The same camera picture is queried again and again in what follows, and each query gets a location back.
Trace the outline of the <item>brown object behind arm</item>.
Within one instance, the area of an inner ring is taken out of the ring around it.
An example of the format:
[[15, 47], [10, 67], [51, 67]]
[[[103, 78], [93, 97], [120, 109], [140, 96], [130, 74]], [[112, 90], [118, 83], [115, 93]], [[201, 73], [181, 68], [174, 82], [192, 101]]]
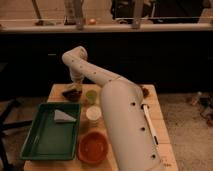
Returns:
[[143, 85], [140, 85], [140, 88], [143, 92], [144, 98], [147, 98], [149, 96], [149, 90], [147, 88], [145, 88]]

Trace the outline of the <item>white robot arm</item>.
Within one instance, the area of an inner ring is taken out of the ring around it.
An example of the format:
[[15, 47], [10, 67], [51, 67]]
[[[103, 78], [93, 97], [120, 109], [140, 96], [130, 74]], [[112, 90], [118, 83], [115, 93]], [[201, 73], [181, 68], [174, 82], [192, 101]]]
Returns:
[[71, 80], [84, 78], [101, 87], [100, 106], [119, 171], [165, 171], [156, 138], [143, 110], [141, 88], [127, 78], [87, 61], [84, 47], [62, 55]]

